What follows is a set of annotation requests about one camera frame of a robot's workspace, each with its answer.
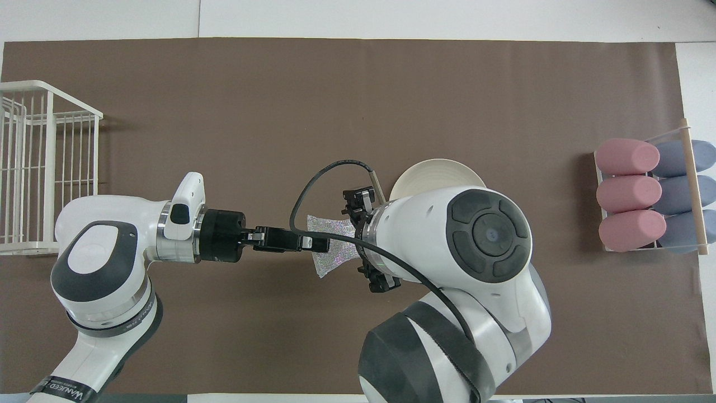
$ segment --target black cable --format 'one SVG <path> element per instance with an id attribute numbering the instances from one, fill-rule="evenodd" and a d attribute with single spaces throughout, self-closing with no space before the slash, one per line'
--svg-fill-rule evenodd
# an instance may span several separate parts
<path id="1" fill-rule="evenodd" d="M 341 165 L 358 165 L 361 166 L 363 169 L 365 169 L 368 172 L 373 172 L 373 170 L 366 165 L 366 163 L 352 160 L 352 159 L 346 159 L 341 161 L 336 161 L 334 163 L 329 164 L 322 170 L 318 171 L 316 175 L 309 181 L 308 184 L 306 184 L 306 187 L 304 187 L 304 190 L 301 192 L 301 195 L 296 200 L 296 203 L 294 205 L 294 209 L 291 210 L 291 218 L 289 219 L 289 227 L 291 228 L 291 231 L 297 235 L 301 235 L 304 237 L 311 237 L 311 238 L 328 238 L 331 240 L 336 241 L 343 241 L 352 243 L 353 245 L 357 245 L 360 247 L 363 247 L 364 249 L 371 250 L 373 252 L 376 252 L 378 255 L 381 255 L 385 257 L 386 259 L 390 260 L 391 262 L 395 263 L 396 265 L 399 265 L 405 271 L 407 271 L 409 274 L 411 274 L 413 277 L 417 278 L 418 281 L 420 281 L 425 287 L 427 287 L 428 290 L 430 290 L 432 293 L 434 293 L 441 301 L 442 303 L 447 306 L 447 309 L 450 310 L 450 312 L 453 313 L 455 318 L 458 320 L 458 323 L 460 324 L 460 327 L 463 329 L 463 332 L 465 333 L 465 337 L 468 338 L 468 340 L 471 343 L 475 343 L 475 339 L 473 338 L 473 332 L 470 331 L 470 326 L 468 326 L 468 322 L 465 321 L 465 318 L 463 317 L 462 313 L 458 311 L 458 307 L 455 306 L 455 304 L 447 297 L 445 296 L 442 291 L 435 286 L 430 280 L 428 280 L 424 275 L 422 275 L 421 272 L 414 269 L 413 266 L 408 265 L 405 261 L 400 259 L 398 256 L 393 255 L 392 253 L 376 246 L 373 244 L 370 244 L 368 242 L 365 242 L 364 240 L 359 240 L 357 238 L 353 237 L 346 237 L 344 235 L 338 235 L 338 234 L 332 234 L 330 232 L 314 232 L 314 231 L 304 231 L 302 229 L 296 228 L 296 215 L 299 213 L 299 208 L 301 207 L 301 203 L 303 203 L 304 197 L 306 196 L 306 193 L 308 193 L 308 190 L 311 188 L 311 186 L 316 183 L 318 178 L 323 176 L 326 172 L 330 171 L 331 169 L 341 166 Z"/>

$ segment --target black circular joint cap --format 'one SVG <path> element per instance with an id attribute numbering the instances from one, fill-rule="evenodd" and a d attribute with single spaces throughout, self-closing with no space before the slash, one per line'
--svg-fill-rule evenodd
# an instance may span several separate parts
<path id="1" fill-rule="evenodd" d="M 445 236 L 455 262 L 485 283 L 502 283 L 527 265 L 532 238 L 512 201 L 484 189 L 469 189 L 447 204 Z"/>
<path id="2" fill-rule="evenodd" d="M 506 217 L 484 214 L 473 225 L 473 240 L 485 254 L 502 256 L 510 250 L 514 232 L 515 227 Z"/>

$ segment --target silver fabric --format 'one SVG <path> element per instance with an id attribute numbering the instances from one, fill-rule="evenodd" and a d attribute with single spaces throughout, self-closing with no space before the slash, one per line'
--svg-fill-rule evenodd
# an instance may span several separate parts
<path id="1" fill-rule="evenodd" d="M 353 237 L 355 235 L 355 228 L 353 228 L 353 224 L 351 224 L 349 219 L 336 221 L 309 215 L 307 228 L 309 231 L 330 232 L 331 234 L 345 235 L 347 237 Z M 336 240 L 331 240 L 331 247 L 328 252 L 313 253 L 316 273 L 320 278 L 323 278 L 331 270 L 339 267 L 343 263 L 359 257 L 355 245 Z"/>

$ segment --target wire rack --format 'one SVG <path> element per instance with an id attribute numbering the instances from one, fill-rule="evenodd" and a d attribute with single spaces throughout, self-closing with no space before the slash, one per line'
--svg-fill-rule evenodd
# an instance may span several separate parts
<path id="1" fill-rule="evenodd" d="M 698 254 L 699 255 L 708 255 L 709 254 L 709 245 L 707 243 L 706 239 L 706 224 L 704 222 L 704 214 L 702 211 L 701 206 L 701 193 L 699 189 L 699 181 L 697 177 L 696 172 L 696 165 L 694 160 L 694 149 L 691 143 L 691 133 L 690 129 L 691 126 L 689 126 L 689 122 L 683 118 L 681 119 L 681 127 L 674 129 L 670 132 L 664 133 L 660 136 L 652 137 L 647 140 L 645 140 L 647 143 L 654 144 L 655 146 L 661 143 L 665 143 L 667 141 L 681 141 L 682 147 L 684 150 L 684 160 L 686 161 L 686 176 L 688 176 L 689 180 L 689 192 L 690 192 L 690 198 L 691 198 L 691 206 L 692 211 L 694 212 L 694 222 L 695 222 L 695 230 L 696 230 L 696 239 L 697 244 L 695 245 L 683 245 L 679 247 L 663 247 L 660 246 L 656 242 L 652 242 L 648 245 L 645 245 L 643 247 L 633 249 L 633 250 L 660 250 L 660 249 L 679 249 L 683 247 L 689 247 L 689 246 L 695 246 L 697 247 Z M 594 152 L 595 162 L 594 165 L 596 167 L 596 152 Z M 654 179 L 660 179 L 658 176 L 653 175 L 650 172 L 647 172 L 647 176 L 651 176 Z M 599 167 L 596 167 L 596 181 L 597 185 L 601 184 L 604 179 L 611 178 L 611 175 L 606 175 L 602 173 L 599 170 Z M 601 210 L 601 218 L 606 219 L 608 216 L 612 215 L 608 212 L 606 212 L 604 209 Z M 608 247 L 604 247 L 604 250 L 607 252 L 613 252 L 613 250 L 609 249 Z"/>
<path id="2" fill-rule="evenodd" d="M 42 81 L 0 83 L 0 255 L 56 253 L 54 221 L 97 194 L 103 114 Z"/>

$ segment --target brown mat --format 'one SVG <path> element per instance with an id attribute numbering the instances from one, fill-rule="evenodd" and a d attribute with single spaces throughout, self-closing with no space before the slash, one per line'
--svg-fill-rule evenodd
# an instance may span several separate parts
<path id="1" fill-rule="evenodd" d="M 512 197 L 551 300 L 547 344 L 500 394 L 710 393 L 696 255 L 602 252 L 590 153 L 682 117 L 673 44 L 331 39 L 8 43 L 6 81 L 40 79 L 103 111 L 105 192 L 161 200 L 186 171 L 212 208 L 287 226 L 315 171 L 372 165 L 390 190 L 451 158 Z M 304 213 L 340 218 L 358 169 Z M 75 331 L 50 258 L 0 259 L 1 391 L 49 374 Z M 247 250 L 236 265 L 157 264 L 164 323 L 109 392 L 360 393 L 365 333 L 425 294 L 369 293 L 352 262 L 323 280 L 309 254 Z"/>

